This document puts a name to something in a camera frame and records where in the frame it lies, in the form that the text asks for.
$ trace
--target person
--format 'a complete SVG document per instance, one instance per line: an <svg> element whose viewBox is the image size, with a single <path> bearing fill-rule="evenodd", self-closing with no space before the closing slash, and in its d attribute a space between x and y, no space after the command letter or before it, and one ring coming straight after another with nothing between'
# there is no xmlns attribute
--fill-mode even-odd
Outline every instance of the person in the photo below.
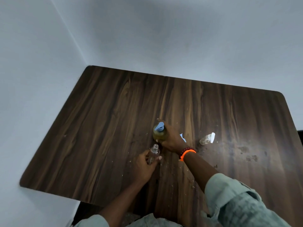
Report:
<svg viewBox="0 0 303 227"><path fill-rule="evenodd" d="M275 212L266 208L259 194L243 183L231 179L219 173L194 151L187 151L188 145L180 137L179 133L167 122L168 137L161 142L162 146L169 151L182 154L183 161L191 171L199 187L205 194L206 204L210 214L202 213L205 222L209 226L218 223L224 227L229 226L289 226ZM81 220L76 227L119 227L132 201L141 188L149 181L157 163L161 160L159 156L150 165L146 159L149 150L140 154L134 164L134 180L120 195L118 195L108 206L100 211L99 215L93 215L88 219ZM149 214L133 223L129 227L177 227L177 223L164 218L155 218Z"/></svg>

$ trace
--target table top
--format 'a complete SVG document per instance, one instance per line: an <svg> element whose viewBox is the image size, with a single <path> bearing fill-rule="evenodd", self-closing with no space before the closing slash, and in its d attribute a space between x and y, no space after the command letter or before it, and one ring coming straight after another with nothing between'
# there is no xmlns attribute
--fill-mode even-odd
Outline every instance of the table top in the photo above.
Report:
<svg viewBox="0 0 303 227"><path fill-rule="evenodd" d="M254 188L292 226L303 223L303 147L279 92L88 66L25 170L20 185L106 206L154 141L156 119L183 133L221 173ZM213 144L199 139L215 132ZM204 226L204 195L163 150L131 209Z"/></svg>

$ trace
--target orange bracelet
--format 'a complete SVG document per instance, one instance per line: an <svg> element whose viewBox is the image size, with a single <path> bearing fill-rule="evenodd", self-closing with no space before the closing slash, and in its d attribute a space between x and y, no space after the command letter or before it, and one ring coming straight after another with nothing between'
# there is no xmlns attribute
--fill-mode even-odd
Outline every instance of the orange bracelet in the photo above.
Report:
<svg viewBox="0 0 303 227"><path fill-rule="evenodd" d="M189 149L189 150L184 151L183 155L181 155L181 157L180 157L180 161L184 162L184 160L183 160L184 159L184 155L186 155L188 152L195 152L195 150Z"/></svg>

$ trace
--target hand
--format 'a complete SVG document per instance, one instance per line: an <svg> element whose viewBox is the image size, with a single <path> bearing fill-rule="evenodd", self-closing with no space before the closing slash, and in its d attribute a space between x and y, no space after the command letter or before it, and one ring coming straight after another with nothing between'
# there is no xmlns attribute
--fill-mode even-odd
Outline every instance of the hand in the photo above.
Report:
<svg viewBox="0 0 303 227"><path fill-rule="evenodd" d="M162 156L158 156L150 165L147 164L149 150L139 154L134 160L134 183L144 186L151 178L157 164L162 159Z"/></svg>
<svg viewBox="0 0 303 227"><path fill-rule="evenodd" d="M167 122L161 119L157 119L159 122L164 122L164 127L167 130L167 138L164 141L159 140L161 145L174 153L181 153L183 149L187 148L188 145L181 138L179 132L169 125Z"/></svg>

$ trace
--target yellow liquid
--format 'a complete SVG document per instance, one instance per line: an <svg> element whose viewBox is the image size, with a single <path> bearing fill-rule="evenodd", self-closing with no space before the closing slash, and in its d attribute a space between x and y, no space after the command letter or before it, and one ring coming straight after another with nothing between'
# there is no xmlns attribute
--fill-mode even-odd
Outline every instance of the yellow liquid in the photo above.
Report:
<svg viewBox="0 0 303 227"><path fill-rule="evenodd" d="M154 130L156 127L157 127L157 125L154 126L154 128L153 128L153 133L152 133L153 139L154 139L154 140L158 140L158 141L159 141L159 140L164 141L164 140L166 139L166 137L167 137L167 130L166 130L166 128L164 128L163 131L158 132L158 131L155 131L155 130Z"/></svg>

